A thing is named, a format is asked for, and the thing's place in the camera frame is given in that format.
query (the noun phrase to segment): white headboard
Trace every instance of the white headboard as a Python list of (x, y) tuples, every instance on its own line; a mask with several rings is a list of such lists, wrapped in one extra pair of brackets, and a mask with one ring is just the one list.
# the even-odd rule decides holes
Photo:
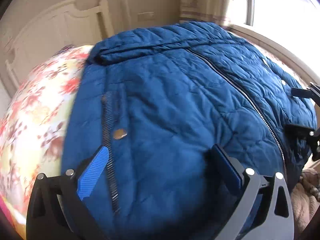
[(6, 68), (18, 88), (29, 72), (66, 45), (96, 44), (114, 35), (107, 0), (84, 11), (66, 0), (42, 11), (25, 25), (10, 45)]

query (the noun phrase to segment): snap button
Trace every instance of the snap button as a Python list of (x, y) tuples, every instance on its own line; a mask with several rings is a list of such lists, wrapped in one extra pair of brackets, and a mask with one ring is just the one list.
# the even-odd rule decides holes
[(116, 140), (120, 140), (125, 136), (127, 136), (127, 132), (125, 129), (118, 129), (118, 130), (115, 130), (113, 133), (113, 138)]

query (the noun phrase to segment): zipper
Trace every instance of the zipper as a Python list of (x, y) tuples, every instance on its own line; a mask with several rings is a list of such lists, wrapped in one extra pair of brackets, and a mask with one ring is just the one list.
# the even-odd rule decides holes
[(268, 127), (271, 135), (273, 136), (279, 151), (281, 153), (281, 157), (282, 157), (282, 162), (283, 162), (283, 169), (284, 169), (284, 178), (285, 180), (287, 180), (287, 169), (285, 166), (285, 160), (284, 160), (284, 154), (283, 154), (283, 150), (280, 144), (280, 140), (277, 138), (276, 133), (273, 131), (273, 129), (271, 128), (270, 124), (268, 123), (268, 121), (266, 120), (266, 118), (264, 117), (264, 115), (262, 114), (261, 110), (259, 109), (259, 107), (256, 105), (256, 103), (253, 101), (253, 99), (250, 98), (250, 96), (243, 90), (241, 89), (241, 87), (239, 87), (237, 84), (235, 84), (230, 78), (228, 78), (220, 69), (218, 69), (217, 67), (215, 67), (205, 56), (191, 50), (191, 49), (186, 49), (187, 52), (191, 53), (192, 55), (200, 58), (201, 60), (203, 60), (212, 70), (214, 70), (217, 74), (219, 74), (224, 80), (226, 80), (231, 86), (233, 86), (236, 90), (238, 90), (248, 101), (249, 103), (252, 105), (252, 107), (255, 109), (255, 111), (259, 114), (259, 116), (261, 117), (261, 119), (264, 121), (264, 123), (266, 124), (266, 126)]
[(110, 131), (113, 128), (113, 114), (112, 114), (112, 95), (107, 92), (102, 96), (102, 143), (109, 150), (109, 161), (107, 163), (107, 180), (111, 195), (111, 203), (113, 212), (119, 210), (118, 204), (118, 189), (116, 183), (116, 176), (114, 170), (114, 161), (111, 149)]

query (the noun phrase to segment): blue quilted jacket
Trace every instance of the blue quilted jacket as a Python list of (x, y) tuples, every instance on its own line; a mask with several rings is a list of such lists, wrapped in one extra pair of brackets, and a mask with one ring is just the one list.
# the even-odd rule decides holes
[(104, 144), (109, 163), (83, 202), (106, 235), (208, 239), (236, 202), (210, 157), (214, 144), (260, 174), (282, 172), (289, 190), (298, 181), (309, 147), (284, 125), (316, 128), (316, 114), (309, 99), (291, 96), (294, 87), (213, 23), (119, 33), (87, 60), (61, 172)]

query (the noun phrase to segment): screw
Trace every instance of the screw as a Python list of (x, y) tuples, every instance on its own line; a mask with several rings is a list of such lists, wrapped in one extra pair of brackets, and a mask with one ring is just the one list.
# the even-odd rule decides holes
[(245, 173), (247, 173), (248, 175), (253, 175), (254, 174), (254, 170), (251, 168), (247, 168), (245, 169)]
[(43, 179), (44, 178), (44, 174), (43, 173), (39, 173), (37, 176), (37, 179)]
[(277, 172), (277, 173), (276, 173), (276, 177), (277, 177), (278, 179), (283, 179), (283, 175), (282, 175), (281, 172)]
[(74, 173), (75, 173), (75, 171), (74, 171), (73, 169), (68, 169), (68, 170), (66, 171), (66, 175), (67, 175), (67, 176), (72, 176)]

